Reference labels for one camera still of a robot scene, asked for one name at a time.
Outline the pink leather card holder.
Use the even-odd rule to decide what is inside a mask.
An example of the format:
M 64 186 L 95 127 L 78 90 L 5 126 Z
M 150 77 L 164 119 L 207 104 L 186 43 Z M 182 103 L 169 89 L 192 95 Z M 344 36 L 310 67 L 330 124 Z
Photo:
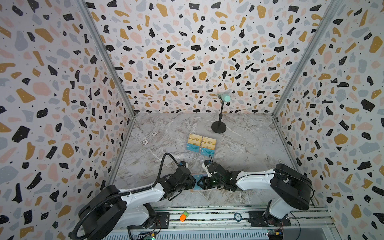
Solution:
M 202 181 L 201 179 L 203 177 L 206 177 L 207 175 L 203 175 L 203 174 L 200 174 L 200 175 L 193 175 L 193 177 L 195 178 L 196 180 L 196 183 L 194 185 L 194 188 L 191 190 L 191 192 L 198 192 L 198 191 L 203 191 L 204 189 L 201 187 L 203 184 L 202 184 Z

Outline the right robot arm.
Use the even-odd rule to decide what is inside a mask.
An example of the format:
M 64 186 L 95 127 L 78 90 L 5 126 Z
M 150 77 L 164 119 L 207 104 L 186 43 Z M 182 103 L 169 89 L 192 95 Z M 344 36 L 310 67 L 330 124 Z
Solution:
M 264 213 L 267 219 L 281 220 L 291 211 L 307 211 L 310 208 L 314 194 L 312 181 L 284 164 L 277 164 L 275 168 L 261 172 L 231 172 L 218 163 L 202 166 L 207 175 L 197 179 L 197 186 L 203 190 L 273 190 L 279 198 L 268 203 Z

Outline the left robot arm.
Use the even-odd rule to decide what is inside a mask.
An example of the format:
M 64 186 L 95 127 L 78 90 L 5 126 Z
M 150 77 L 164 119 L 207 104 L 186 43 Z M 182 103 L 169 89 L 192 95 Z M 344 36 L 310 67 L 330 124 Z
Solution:
M 133 190 L 104 188 L 79 211 L 79 222 L 69 237 L 72 240 L 101 240 L 116 226 L 151 226 L 156 212 L 151 203 L 173 200 L 182 191 L 192 190 L 196 179 L 186 166 L 173 174 L 157 176 L 151 185 Z

